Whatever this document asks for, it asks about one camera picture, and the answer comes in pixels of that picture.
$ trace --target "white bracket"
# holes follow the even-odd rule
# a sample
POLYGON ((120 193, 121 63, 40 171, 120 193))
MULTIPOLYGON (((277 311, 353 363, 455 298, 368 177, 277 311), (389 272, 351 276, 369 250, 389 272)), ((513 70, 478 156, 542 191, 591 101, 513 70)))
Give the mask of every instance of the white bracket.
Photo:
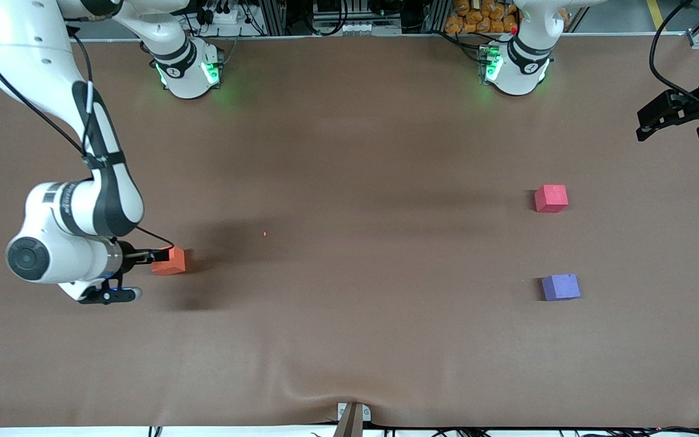
MULTIPOLYGON (((360 407, 363 409, 363 421, 371 421, 371 409, 364 404, 361 404, 360 407)), ((339 404, 338 415, 336 415, 336 420, 342 420, 342 415, 344 415, 344 409, 346 408, 346 403, 339 404)))

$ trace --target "yellow floor line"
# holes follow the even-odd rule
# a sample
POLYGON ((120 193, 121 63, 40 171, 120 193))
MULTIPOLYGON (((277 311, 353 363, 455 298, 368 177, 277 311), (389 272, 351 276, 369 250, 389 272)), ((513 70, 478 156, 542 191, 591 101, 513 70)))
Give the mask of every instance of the yellow floor line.
POLYGON ((657 0, 646 0, 646 5, 649 6, 649 13, 652 14, 654 28, 659 29, 663 25, 663 12, 660 12, 660 5, 657 4, 657 0))

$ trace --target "orange cube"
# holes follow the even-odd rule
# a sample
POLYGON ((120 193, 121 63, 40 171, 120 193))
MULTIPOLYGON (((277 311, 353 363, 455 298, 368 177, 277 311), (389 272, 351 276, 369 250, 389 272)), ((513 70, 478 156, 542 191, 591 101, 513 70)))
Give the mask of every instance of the orange cube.
POLYGON ((185 252, 180 247, 174 246, 169 249, 168 261, 156 261, 151 265, 152 272, 160 276, 185 273, 185 252))

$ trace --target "purple cube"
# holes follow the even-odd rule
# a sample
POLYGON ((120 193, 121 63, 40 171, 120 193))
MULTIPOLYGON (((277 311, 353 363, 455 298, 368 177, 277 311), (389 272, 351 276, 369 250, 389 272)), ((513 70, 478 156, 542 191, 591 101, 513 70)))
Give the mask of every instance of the purple cube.
POLYGON ((582 296, 575 274, 553 274, 541 282, 544 285, 544 298, 548 301, 571 300, 582 296))

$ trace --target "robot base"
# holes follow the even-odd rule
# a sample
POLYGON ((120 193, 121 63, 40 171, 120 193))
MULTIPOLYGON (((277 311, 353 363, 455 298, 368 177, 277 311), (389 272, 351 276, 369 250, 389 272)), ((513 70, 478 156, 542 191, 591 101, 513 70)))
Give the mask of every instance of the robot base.
POLYGON ((549 60, 533 74, 524 74, 508 57, 508 44, 505 41, 491 42, 479 49, 479 77, 485 85, 493 85, 498 91, 510 96, 524 96, 533 91, 544 80, 549 60))
POLYGON ((203 39, 191 38, 191 41, 197 48, 197 60, 183 77, 171 77, 156 64, 163 88, 169 89, 180 99, 195 99, 210 89, 219 89, 222 80, 225 53, 203 39))

